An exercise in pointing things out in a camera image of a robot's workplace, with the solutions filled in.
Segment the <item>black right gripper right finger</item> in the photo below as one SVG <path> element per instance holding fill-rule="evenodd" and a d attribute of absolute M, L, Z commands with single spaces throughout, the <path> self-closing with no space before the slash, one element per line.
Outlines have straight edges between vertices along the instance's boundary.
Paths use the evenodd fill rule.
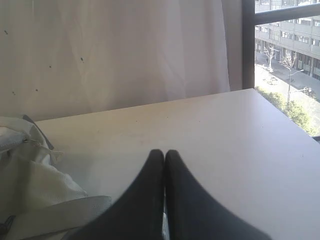
<path fill-rule="evenodd" d="M 172 240 L 268 240 L 233 214 L 196 180 L 176 150 L 165 155 L 165 195 Z"/>

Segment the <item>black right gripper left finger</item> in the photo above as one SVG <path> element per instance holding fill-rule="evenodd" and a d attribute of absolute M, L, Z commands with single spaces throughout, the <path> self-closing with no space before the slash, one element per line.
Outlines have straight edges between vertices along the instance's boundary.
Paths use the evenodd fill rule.
<path fill-rule="evenodd" d="M 164 210 L 164 155 L 150 151 L 123 195 L 97 219 L 80 229 L 82 240 L 160 240 Z"/>

